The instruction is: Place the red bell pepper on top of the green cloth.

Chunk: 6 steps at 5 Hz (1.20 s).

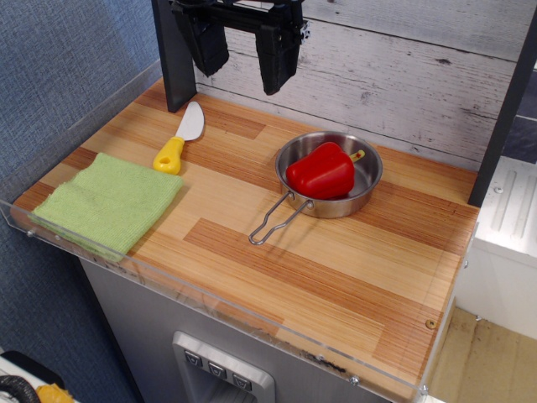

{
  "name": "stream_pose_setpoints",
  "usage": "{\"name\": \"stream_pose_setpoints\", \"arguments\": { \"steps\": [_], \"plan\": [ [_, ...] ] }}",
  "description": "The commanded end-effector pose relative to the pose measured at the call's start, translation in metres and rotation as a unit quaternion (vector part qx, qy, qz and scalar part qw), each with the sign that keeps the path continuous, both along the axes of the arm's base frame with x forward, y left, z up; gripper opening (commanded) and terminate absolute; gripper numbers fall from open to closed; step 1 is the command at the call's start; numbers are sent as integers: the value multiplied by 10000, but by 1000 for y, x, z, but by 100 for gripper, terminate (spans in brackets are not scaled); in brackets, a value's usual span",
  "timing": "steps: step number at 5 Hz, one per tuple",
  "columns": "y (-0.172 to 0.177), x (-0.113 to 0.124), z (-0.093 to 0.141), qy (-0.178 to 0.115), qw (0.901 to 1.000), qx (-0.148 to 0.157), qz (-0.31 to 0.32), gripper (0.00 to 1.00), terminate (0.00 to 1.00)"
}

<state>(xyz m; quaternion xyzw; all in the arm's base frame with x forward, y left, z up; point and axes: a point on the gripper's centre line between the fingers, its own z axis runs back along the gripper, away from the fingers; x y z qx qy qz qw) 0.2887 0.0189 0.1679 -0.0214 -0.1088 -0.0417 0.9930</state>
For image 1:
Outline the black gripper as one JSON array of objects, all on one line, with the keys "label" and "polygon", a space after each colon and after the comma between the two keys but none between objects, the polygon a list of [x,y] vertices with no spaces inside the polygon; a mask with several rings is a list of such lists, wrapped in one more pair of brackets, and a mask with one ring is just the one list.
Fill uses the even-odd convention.
[{"label": "black gripper", "polygon": [[228,61],[225,29],[255,34],[263,90],[271,96],[295,75],[300,45],[310,37],[303,1],[268,1],[269,9],[242,1],[171,1],[175,22],[196,67],[212,76]]}]

